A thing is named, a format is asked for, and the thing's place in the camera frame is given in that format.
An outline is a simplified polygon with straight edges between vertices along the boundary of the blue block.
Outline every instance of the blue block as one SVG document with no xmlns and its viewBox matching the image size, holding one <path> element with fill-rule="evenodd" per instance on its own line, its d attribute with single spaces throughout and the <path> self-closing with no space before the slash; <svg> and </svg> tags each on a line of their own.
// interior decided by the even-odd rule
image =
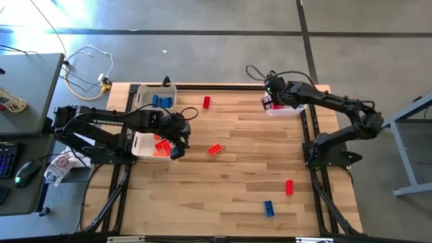
<svg viewBox="0 0 432 243">
<path fill-rule="evenodd" d="M 273 210 L 273 205 L 271 204 L 271 201 L 264 202 L 264 212 L 266 217 L 275 216 L 275 211 Z"/>
<path fill-rule="evenodd" d="M 173 100 L 171 98 L 161 98 L 160 102 L 163 108 L 171 108 L 173 106 Z"/>
<path fill-rule="evenodd" d="M 159 97 L 157 96 L 157 95 L 153 95 L 153 101 L 152 101 L 152 107 L 153 108 L 156 108 L 157 107 L 157 105 L 159 104 Z"/>
</svg>

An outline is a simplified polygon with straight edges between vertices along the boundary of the gray table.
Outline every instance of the gray table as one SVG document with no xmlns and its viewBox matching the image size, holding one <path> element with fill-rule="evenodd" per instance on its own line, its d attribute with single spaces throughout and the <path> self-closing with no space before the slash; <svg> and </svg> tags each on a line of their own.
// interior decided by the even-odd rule
<svg viewBox="0 0 432 243">
<path fill-rule="evenodd" d="M 31 159 L 38 159 L 44 155 L 52 153 L 54 147 L 54 135 L 42 134 L 36 136 L 14 138 L 5 140 L 7 142 L 19 142 L 24 146 L 20 152 L 18 160 L 15 162 L 14 173 Z M 45 201 L 42 196 L 45 196 L 43 189 L 46 186 L 44 183 L 44 172 L 48 166 L 49 157 L 41 159 L 43 166 L 35 175 L 31 183 L 25 188 L 16 188 L 14 178 L 0 180 L 0 186 L 11 188 L 9 196 L 7 196 L 3 205 L 0 206 L 0 216 L 6 215 L 23 215 L 36 211 L 39 201 Z"/>
<path fill-rule="evenodd" d="M 20 113 L 0 111 L 0 136 L 38 134 L 47 118 L 64 55 L 0 55 L 0 86 L 24 99 L 27 108 Z"/>
</svg>

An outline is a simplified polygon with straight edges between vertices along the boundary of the wooden tabletop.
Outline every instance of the wooden tabletop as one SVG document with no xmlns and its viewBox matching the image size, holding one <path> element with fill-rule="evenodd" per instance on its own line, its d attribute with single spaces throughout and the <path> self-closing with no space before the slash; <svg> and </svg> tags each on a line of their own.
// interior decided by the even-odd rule
<svg viewBox="0 0 432 243">
<path fill-rule="evenodd" d="M 129 86 L 113 84 L 108 109 L 124 111 Z M 317 88 L 329 90 L 328 85 Z M 202 108 L 205 95 L 211 96 L 209 110 Z M 178 90 L 178 110 L 193 106 L 200 111 L 190 121 L 190 148 L 178 161 L 139 160 L 132 167 L 121 234 L 318 236 L 311 176 L 303 165 L 300 115 L 269 117 L 262 96 L 263 91 Z M 316 109 L 321 132 L 339 129 L 334 111 Z M 192 116 L 193 111 L 184 115 Z M 222 152 L 208 155 L 215 144 Z M 349 175 L 340 168 L 328 170 L 335 204 L 361 231 Z M 112 171 L 113 166 L 104 165 L 95 173 L 86 196 L 84 226 L 107 200 Z M 285 194 L 288 179 L 294 181 L 292 196 Z M 265 217 L 266 200 L 273 202 L 275 217 Z M 329 225 L 327 208 L 323 211 Z M 114 209 L 112 223 L 116 213 Z"/>
</svg>

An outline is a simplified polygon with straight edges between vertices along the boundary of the computer mouse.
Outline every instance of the computer mouse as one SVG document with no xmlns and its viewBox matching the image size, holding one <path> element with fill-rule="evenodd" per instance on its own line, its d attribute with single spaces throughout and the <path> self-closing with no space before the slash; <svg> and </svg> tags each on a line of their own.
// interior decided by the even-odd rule
<svg viewBox="0 0 432 243">
<path fill-rule="evenodd" d="M 15 175 L 15 186 L 17 188 L 25 188 L 28 186 L 41 167 L 42 161 L 38 159 L 25 162 Z"/>
</svg>

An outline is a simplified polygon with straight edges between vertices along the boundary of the gray floor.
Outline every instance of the gray floor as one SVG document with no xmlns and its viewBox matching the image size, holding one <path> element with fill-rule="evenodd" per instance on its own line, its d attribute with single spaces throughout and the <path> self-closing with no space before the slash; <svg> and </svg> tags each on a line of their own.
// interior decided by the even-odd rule
<svg viewBox="0 0 432 243">
<path fill-rule="evenodd" d="M 35 2 L 54 26 L 64 28 L 300 31 L 295 0 Z M 428 0 L 302 2 L 310 31 L 432 31 L 429 14 L 432 2 Z M 36 27 L 49 26 L 30 3 L 7 3 L 0 13 L 0 24 L 32 27 L 14 34 L 0 34 L 5 45 L 45 53 L 61 51 L 55 35 L 37 30 Z M 61 38 L 69 54 L 82 45 L 94 45 L 112 53 L 114 82 L 160 82 L 166 75 L 178 82 L 252 82 L 244 73 L 247 64 L 255 64 L 263 71 L 308 71 L 300 36 L 61 34 Z M 432 91 L 430 38 L 311 37 L 310 42 L 320 84 L 330 84 L 332 92 L 338 95 L 374 100 L 384 117 Z M 72 61 L 76 74 L 92 82 L 110 64 L 100 53 L 76 57 Z M 97 90 L 85 95 L 97 95 Z M 64 81 L 59 80 L 50 112 L 56 106 L 69 104 L 105 108 L 106 102 L 107 95 L 91 102 L 77 99 Z M 338 119 L 341 126 L 348 125 L 343 115 Z M 392 189 L 407 186 L 408 179 L 391 132 L 383 132 L 370 141 L 349 142 L 348 148 L 364 156 L 352 168 L 364 232 L 430 242 L 432 192 L 399 199 L 392 195 Z M 421 170 L 431 168 L 423 165 Z M 431 174 L 422 173 L 419 180 L 430 182 Z M 1 217 L 0 238 L 73 232 L 83 188 L 83 184 L 50 187 L 47 205 L 53 214 L 43 218 L 37 215 Z M 13 230 L 19 223 L 27 228 Z"/>
</svg>

